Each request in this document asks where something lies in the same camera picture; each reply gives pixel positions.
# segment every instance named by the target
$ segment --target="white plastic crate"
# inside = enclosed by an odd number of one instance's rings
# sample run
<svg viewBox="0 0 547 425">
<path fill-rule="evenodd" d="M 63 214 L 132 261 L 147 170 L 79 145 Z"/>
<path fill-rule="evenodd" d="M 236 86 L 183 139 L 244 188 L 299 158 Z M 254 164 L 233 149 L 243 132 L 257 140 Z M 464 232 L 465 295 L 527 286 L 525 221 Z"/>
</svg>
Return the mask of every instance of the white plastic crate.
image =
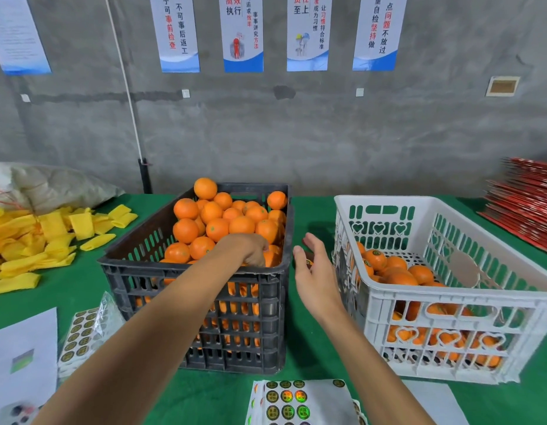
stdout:
<svg viewBox="0 0 547 425">
<path fill-rule="evenodd" d="M 433 197 L 339 195 L 334 200 L 333 262 L 342 301 L 398 375 L 519 382 L 547 334 L 546 270 Z M 362 263 L 356 241 L 367 250 L 400 256 L 408 266 L 426 265 L 449 287 L 378 283 L 364 265 L 356 265 Z M 420 303 L 419 312 L 408 321 L 414 302 Z M 429 313 L 434 303 L 454 304 L 456 313 Z M 462 315 L 464 307 L 473 316 Z M 402 311 L 401 320 L 392 320 L 394 310 Z M 396 341 L 388 341 L 389 334 Z M 449 337 L 450 342 L 442 341 Z"/>
</svg>

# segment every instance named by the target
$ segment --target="red cardboard stack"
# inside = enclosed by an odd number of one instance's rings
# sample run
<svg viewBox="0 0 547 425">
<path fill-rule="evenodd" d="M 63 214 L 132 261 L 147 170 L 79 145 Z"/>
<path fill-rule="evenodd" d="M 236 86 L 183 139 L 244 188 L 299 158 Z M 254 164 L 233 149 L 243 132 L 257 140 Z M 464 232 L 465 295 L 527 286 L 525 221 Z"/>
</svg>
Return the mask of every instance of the red cardboard stack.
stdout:
<svg viewBox="0 0 547 425">
<path fill-rule="evenodd" d="M 506 180 L 489 181 L 483 217 L 547 251 L 547 163 L 504 160 Z"/>
</svg>

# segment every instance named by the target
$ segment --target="black plastic crate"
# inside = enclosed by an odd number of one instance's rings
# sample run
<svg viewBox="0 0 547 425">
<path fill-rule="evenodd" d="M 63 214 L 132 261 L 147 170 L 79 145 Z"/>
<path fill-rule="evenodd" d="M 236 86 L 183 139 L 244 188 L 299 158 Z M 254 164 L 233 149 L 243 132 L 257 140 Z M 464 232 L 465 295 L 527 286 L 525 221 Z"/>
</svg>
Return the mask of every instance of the black plastic crate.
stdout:
<svg viewBox="0 0 547 425">
<path fill-rule="evenodd" d="M 218 184 L 234 200 L 254 200 L 267 207 L 271 192 L 288 197 L 281 264 L 241 267 L 218 294 L 181 367 L 199 370 L 274 374 L 285 364 L 285 302 L 289 292 L 289 264 L 293 257 L 294 209 L 287 184 Z M 165 288 L 188 264 L 158 262 L 175 242 L 173 206 L 181 198 L 196 200 L 191 188 L 151 215 L 137 228 L 108 247 L 98 260 L 126 320 Z"/>
</svg>

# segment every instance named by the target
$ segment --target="black pipe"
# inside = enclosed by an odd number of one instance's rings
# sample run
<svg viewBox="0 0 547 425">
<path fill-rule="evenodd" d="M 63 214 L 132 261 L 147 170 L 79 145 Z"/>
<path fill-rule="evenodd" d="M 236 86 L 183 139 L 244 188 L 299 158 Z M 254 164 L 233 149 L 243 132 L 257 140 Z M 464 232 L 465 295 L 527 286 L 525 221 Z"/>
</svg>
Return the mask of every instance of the black pipe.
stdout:
<svg viewBox="0 0 547 425">
<path fill-rule="evenodd" d="M 148 161 L 146 158 L 143 158 L 143 160 L 138 158 L 137 162 L 140 164 L 140 174 L 141 174 L 141 182 L 143 183 L 143 193 L 152 194 L 153 189 L 151 188 L 151 180 L 149 178 Z"/>
</svg>

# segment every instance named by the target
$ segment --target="wall switch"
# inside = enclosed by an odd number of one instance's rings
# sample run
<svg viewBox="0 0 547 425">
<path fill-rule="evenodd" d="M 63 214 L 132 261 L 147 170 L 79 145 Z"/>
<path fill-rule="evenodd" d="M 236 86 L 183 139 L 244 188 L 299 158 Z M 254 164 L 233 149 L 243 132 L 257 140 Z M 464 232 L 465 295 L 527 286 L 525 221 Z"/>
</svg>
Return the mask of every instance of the wall switch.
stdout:
<svg viewBox="0 0 547 425">
<path fill-rule="evenodd" d="M 492 76 L 486 97 L 513 97 L 518 89 L 519 76 Z"/>
</svg>

